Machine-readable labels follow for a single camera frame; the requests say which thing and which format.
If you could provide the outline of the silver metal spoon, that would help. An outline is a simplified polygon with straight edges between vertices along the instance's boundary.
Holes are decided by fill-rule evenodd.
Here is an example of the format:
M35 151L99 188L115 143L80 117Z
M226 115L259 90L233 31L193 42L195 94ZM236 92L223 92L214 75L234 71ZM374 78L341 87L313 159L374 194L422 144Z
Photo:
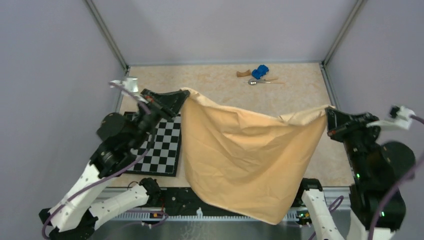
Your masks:
M269 79L251 78L246 83L250 86L254 86L254 85L257 85L257 84L271 84L273 81L276 81L276 80L278 80L278 78L269 78Z

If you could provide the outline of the orange cloth napkin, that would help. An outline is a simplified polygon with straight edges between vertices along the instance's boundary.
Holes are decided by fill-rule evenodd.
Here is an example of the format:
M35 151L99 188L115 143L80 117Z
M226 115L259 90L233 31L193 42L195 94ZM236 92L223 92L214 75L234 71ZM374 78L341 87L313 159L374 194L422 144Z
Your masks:
M182 157L194 193L214 207L280 223L327 127L326 106L274 117L188 92Z

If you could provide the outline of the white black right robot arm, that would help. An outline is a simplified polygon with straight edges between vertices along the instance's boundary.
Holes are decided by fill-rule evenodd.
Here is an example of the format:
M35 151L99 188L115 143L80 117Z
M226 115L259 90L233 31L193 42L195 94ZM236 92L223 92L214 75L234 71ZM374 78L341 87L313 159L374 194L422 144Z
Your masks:
M422 121L406 106L391 107L387 119L365 112L348 114L332 107L325 109L327 135L343 143L354 174L349 187L349 240L390 240L401 228L406 204L400 186L413 179L422 161L404 143L378 144L382 131L409 130L413 121Z

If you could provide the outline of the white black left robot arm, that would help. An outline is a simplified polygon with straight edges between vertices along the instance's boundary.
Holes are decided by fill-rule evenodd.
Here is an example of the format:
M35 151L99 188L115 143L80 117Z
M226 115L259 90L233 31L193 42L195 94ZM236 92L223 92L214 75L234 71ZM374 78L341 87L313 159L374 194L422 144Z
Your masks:
M160 187L153 178L144 178L119 195L103 201L97 197L117 177L133 167L143 155L133 150L155 144L157 125L173 120L189 97L188 90L156 93L144 89L132 97L139 111L130 119L120 113L108 114L97 130L101 144L89 158L76 183L54 207L39 212L46 240L86 240L104 223L135 207L154 207L160 202Z

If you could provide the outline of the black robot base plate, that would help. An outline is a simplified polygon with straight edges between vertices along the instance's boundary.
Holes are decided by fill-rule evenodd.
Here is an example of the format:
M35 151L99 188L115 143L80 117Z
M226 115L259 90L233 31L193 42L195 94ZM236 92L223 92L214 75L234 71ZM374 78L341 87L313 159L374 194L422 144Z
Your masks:
M240 217L241 214L231 212L203 202L190 187L161 188L158 196L142 206L148 209L163 210L169 216L194 216L201 209L204 216Z

